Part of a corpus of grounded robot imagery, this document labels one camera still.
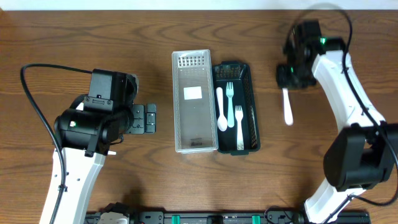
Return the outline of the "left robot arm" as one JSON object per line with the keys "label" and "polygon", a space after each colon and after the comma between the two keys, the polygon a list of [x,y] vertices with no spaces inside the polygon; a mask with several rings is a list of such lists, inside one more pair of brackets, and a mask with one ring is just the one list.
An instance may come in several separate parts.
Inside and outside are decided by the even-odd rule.
{"label": "left robot arm", "polygon": [[[84,223],[91,193],[106,156],[85,156],[81,149],[62,149],[67,168],[66,187],[55,216],[55,223]],[[57,179],[62,175],[58,154],[53,154],[52,180],[45,201],[40,223],[50,223],[58,195]]]}

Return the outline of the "white plastic utensil handle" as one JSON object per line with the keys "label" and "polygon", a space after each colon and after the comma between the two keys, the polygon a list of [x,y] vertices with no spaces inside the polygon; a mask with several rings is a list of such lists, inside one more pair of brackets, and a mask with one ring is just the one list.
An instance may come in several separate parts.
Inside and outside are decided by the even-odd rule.
{"label": "white plastic utensil handle", "polygon": [[234,127],[234,113],[233,113],[233,96],[234,96],[234,88],[233,83],[228,82],[226,85],[226,96],[228,97],[228,127]]}

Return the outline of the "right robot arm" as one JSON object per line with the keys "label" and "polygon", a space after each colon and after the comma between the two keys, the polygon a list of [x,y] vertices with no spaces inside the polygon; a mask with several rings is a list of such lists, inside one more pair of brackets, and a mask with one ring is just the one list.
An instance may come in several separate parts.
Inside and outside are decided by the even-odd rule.
{"label": "right robot arm", "polygon": [[370,102],[357,78],[342,38],[293,37],[285,42],[287,63],[277,66],[283,90],[298,90],[319,83],[326,94],[338,135],[323,159],[325,178],[295,217],[300,223],[333,223],[352,199],[375,206],[386,202],[362,197],[389,180],[397,167],[397,125],[389,124]]}

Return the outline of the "white plastic spoon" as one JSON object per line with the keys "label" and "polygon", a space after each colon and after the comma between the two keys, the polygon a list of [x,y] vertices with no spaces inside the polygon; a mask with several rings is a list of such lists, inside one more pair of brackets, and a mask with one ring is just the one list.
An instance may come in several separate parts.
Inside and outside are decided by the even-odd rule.
{"label": "white plastic spoon", "polygon": [[216,96],[217,96],[218,109],[219,109],[219,117],[217,119],[218,129],[220,131],[226,131],[228,127],[228,122],[224,115],[223,89],[221,87],[218,87],[216,89]]}

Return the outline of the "white plastic fork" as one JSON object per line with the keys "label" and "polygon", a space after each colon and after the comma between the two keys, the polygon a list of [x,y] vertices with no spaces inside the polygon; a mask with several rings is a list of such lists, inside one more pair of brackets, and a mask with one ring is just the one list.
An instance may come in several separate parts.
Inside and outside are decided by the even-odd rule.
{"label": "white plastic fork", "polygon": [[291,126],[294,123],[294,119],[289,99],[289,90],[287,88],[282,89],[282,96],[283,96],[284,121],[286,125]]}
{"label": "white plastic fork", "polygon": [[235,118],[237,122],[236,148],[237,150],[242,151],[244,149],[244,140],[242,129],[243,109],[241,105],[236,105],[235,107]]}

